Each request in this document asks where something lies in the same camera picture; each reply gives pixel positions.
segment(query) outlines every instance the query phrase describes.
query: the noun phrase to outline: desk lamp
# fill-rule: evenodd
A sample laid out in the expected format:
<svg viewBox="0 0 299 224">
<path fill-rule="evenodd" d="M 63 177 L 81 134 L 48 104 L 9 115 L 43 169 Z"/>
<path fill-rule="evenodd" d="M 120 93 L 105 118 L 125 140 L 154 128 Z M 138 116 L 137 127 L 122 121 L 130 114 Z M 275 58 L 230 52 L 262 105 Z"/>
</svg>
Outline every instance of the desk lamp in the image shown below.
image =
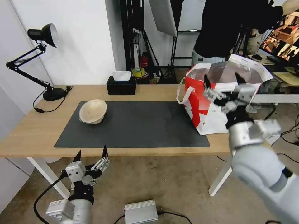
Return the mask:
<svg viewBox="0 0 299 224">
<path fill-rule="evenodd" d="M 50 83 L 45 83 L 38 78 L 34 78 L 33 76 L 27 74 L 26 72 L 20 70 L 20 67 L 27 62 L 31 61 L 32 59 L 35 59 L 36 57 L 40 56 L 41 54 L 46 52 L 46 45 L 43 44 L 43 41 L 45 41 L 47 44 L 51 45 L 52 47 L 57 47 L 58 44 L 58 34 L 57 30 L 53 23 L 45 25 L 41 30 L 36 29 L 29 29 L 27 32 L 30 39 L 35 40 L 35 42 L 39 45 L 37 45 L 34 49 L 31 51 L 28 51 L 27 53 L 23 54 L 22 56 L 16 58 L 13 61 L 7 62 L 6 66 L 21 74 L 22 76 L 25 76 L 26 78 L 32 80 L 33 82 L 45 87 L 45 92 L 43 93 L 43 98 L 46 101 L 55 101 L 59 100 L 67 95 L 68 92 L 66 92 L 64 89 L 61 88 L 53 88 Z M 40 50 L 40 53 L 32 56 L 31 58 L 23 59 L 23 57 L 27 56 L 28 54 Z"/>
</svg>

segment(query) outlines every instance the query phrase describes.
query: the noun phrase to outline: wooden desk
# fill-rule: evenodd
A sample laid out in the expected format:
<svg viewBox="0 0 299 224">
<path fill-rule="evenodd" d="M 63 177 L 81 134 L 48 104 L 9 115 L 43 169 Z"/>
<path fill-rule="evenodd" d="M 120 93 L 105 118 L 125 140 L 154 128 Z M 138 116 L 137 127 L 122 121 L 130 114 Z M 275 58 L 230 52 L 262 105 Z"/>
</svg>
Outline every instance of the wooden desk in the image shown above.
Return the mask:
<svg viewBox="0 0 299 224">
<path fill-rule="evenodd" d="M 74 85 L 63 104 L 56 111 L 40 114 L 32 110 L 0 143 L 0 157 L 27 157 L 41 174 L 50 183 L 53 183 L 57 176 L 42 157 L 74 157 L 78 153 L 78 148 L 55 148 L 54 145 L 80 101 L 92 99 L 105 101 L 176 101 L 177 87 L 178 85 L 137 85 L 136 94 L 129 96 L 108 95 L 106 85 Z M 60 102 L 61 100 L 54 102 L 41 100 L 37 107 L 51 110 Z M 208 140 L 211 145 L 208 148 L 108 148 L 108 152 L 109 156 L 177 156 L 229 153 L 227 133 L 208 135 Z M 102 148 L 82 149 L 82 156 L 101 155 Z M 212 196 L 226 178 L 218 176 L 210 189 Z M 61 182 L 56 184 L 55 188 L 64 198 L 68 198 L 69 191 Z"/>
<path fill-rule="evenodd" d="M 262 55 L 259 62 L 265 65 L 274 65 L 272 61 Z M 289 72 L 274 72 L 273 78 L 280 82 L 284 87 L 297 86 L 294 83 L 299 82 L 299 78 Z M 256 94 L 252 100 L 253 103 L 299 103 L 299 94 Z"/>
</svg>

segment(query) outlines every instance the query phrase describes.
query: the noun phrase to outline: red and white bag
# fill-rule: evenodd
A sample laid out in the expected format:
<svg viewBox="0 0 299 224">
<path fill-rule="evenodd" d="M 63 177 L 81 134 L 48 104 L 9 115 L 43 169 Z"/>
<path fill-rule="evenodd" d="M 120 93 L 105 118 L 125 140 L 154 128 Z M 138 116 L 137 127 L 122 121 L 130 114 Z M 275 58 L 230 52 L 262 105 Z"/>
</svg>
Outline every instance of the red and white bag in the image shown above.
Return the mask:
<svg viewBox="0 0 299 224">
<path fill-rule="evenodd" d="M 261 83 L 273 78 L 263 65 L 232 54 L 227 62 L 195 64 L 181 80 L 177 89 L 177 102 L 184 104 L 200 134 L 228 132 L 225 127 L 227 118 L 221 112 L 221 107 L 214 105 L 203 96 L 204 75 L 207 74 L 212 89 L 217 89 L 218 92 L 231 92 L 237 85 L 236 72 L 245 79 L 246 83 L 254 85 L 257 90 Z M 183 100 L 180 101 L 178 96 L 183 80 L 186 80 L 185 95 Z"/>
</svg>

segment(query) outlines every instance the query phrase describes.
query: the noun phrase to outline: tissue box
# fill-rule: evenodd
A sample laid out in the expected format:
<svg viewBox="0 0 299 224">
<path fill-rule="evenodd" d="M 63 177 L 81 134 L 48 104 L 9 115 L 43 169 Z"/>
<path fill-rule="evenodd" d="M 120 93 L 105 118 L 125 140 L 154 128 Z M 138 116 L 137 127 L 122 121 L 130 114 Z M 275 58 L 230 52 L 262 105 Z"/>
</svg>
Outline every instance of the tissue box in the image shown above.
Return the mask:
<svg viewBox="0 0 299 224">
<path fill-rule="evenodd" d="M 115 81 L 110 76 L 107 81 L 107 90 L 109 95 L 135 95 L 136 78 L 131 76 L 128 81 Z"/>
</svg>

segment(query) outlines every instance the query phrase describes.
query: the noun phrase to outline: white desk leg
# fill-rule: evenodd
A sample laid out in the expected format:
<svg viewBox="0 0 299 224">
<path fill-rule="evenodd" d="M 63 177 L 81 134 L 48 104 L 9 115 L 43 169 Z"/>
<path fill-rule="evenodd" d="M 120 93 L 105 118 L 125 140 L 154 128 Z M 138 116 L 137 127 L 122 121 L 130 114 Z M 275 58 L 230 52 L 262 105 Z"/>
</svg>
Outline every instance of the white desk leg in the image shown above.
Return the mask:
<svg viewBox="0 0 299 224">
<path fill-rule="evenodd" d="M 54 183 L 58 179 L 56 174 L 51 170 L 46 161 L 42 158 L 31 158 L 27 157 L 27 159 L 35 166 L 35 168 L 49 181 L 50 184 Z M 69 197 L 70 192 L 63 185 L 61 181 L 54 185 L 54 188 L 58 191 L 58 193 L 64 198 L 67 199 Z"/>
<path fill-rule="evenodd" d="M 220 189 L 224 181 L 231 174 L 232 169 L 230 164 L 231 164 L 231 160 L 227 161 L 224 167 L 222 168 L 222 170 L 220 171 L 220 173 L 218 174 L 218 176 L 216 177 L 216 179 L 214 180 L 212 186 L 209 189 L 209 194 L 211 197 L 213 197 L 217 193 L 217 191 Z"/>
</svg>

